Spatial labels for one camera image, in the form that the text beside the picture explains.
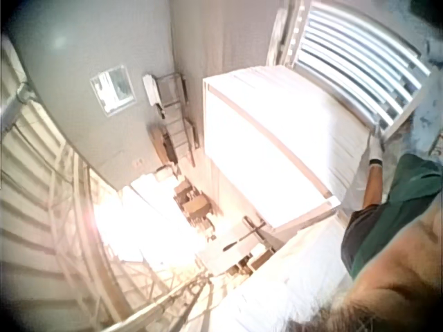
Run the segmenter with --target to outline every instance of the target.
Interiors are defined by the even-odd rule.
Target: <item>metal railing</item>
[[[383,130],[411,112],[433,69],[399,35],[357,10],[301,1],[281,64],[308,76],[353,106],[371,127]]]

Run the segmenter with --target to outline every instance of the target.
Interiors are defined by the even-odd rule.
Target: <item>metal pipe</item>
[[[167,295],[163,296],[156,303],[153,303],[146,308],[141,309],[132,316],[128,317],[123,322],[114,324],[102,332],[135,332],[139,329],[145,328],[150,323],[159,319],[166,311],[166,308],[174,303],[175,299],[180,296],[181,291],[195,283],[200,275],[195,276],[190,281],[177,286]]]
[[[5,108],[1,112],[1,138],[5,136],[16,123],[21,108],[30,100],[36,100],[37,96],[28,83],[21,83],[17,91],[11,95],[6,102]]]

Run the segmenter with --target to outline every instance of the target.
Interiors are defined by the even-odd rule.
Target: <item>window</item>
[[[125,66],[109,69],[91,79],[97,98],[110,116],[135,101]]]

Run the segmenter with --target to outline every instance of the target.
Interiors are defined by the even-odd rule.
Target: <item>handrail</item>
[[[197,283],[201,278],[201,275],[196,275],[190,281],[171,290],[167,295],[163,296],[157,302],[141,309],[123,322],[114,324],[113,326],[104,329],[102,332],[136,332],[143,329],[147,325],[159,319],[166,311],[166,308],[174,303],[176,298],[181,296],[187,288]]]

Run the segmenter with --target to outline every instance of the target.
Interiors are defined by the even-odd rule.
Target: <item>gray wall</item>
[[[161,165],[145,128],[159,119],[142,76],[174,71],[168,0],[29,1],[9,35],[55,124],[113,187]],[[107,118],[89,80],[119,64],[136,104]]]

